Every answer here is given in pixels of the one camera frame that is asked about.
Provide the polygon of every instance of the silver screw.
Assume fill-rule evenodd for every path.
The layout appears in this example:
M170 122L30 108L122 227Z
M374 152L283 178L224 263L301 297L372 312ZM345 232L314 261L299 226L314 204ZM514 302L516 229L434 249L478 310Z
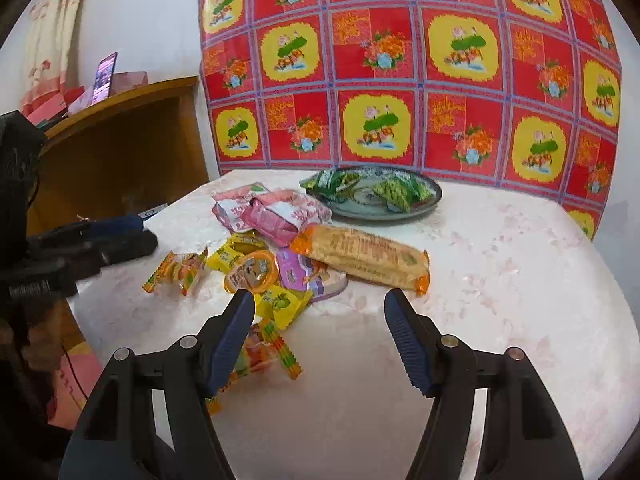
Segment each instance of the silver screw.
M524 359L524 352L515 346L507 350L507 355L514 361L522 361Z
M114 353L113 353L113 358L116 359L116 361L124 361L124 359L126 359L127 357L129 357L129 349L128 348L118 348Z
M198 338L194 335L186 335L180 339L180 346L182 348L193 348L198 343Z
M440 342L447 348L455 348L456 346L458 346L458 343L460 343L458 338L454 335L444 335L440 339Z

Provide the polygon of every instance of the beige curtain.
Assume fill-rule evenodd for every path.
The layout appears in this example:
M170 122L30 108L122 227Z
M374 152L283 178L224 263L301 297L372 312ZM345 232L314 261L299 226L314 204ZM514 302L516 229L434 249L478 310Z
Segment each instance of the beige curtain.
M31 26L24 52L26 116L59 92L65 91L69 48L80 0L38 0L30 9Z

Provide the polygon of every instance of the wooden cabinet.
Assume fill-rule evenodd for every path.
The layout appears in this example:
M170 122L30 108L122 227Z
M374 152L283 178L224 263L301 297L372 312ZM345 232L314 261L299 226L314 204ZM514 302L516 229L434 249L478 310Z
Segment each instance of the wooden cabinet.
M78 220L138 213L208 181L195 117L198 78L136 88L47 132L29 234Z

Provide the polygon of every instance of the smartphone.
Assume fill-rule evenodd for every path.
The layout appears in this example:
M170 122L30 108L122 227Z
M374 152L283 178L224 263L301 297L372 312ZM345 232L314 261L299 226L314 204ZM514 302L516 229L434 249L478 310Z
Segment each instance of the smartphone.
M95 73L94 95L91 98L92 105L109 97L117 57L118 53L114 52L109 57L105 57L98 65L98 70Z

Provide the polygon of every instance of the dark green plate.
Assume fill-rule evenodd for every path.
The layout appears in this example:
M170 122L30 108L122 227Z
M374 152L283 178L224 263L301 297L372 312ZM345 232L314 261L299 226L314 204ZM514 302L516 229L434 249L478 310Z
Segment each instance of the dark green plate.
M436 182L413 171L391 166L352 166L350 168L338 168L334 171L334 174L346 172L350 174L357 173L360 179L353 187L348 188L347 193L341 194L341 200L330 199L314 192L312 189L307 189L307 192L327 204L334 214L347 218L366 221L394 221L414 218L433 210L442 198L442 189ZM414 203L408 212L396 209L395 206L387 204L384 199L376 196L371 190L376 184L391 177L397 177L401 180L415 177L416 180L424 184L430 192L430 197L422 202ZM301 186L305 187L303 183L312 179L313 177L302 180L300 182Z

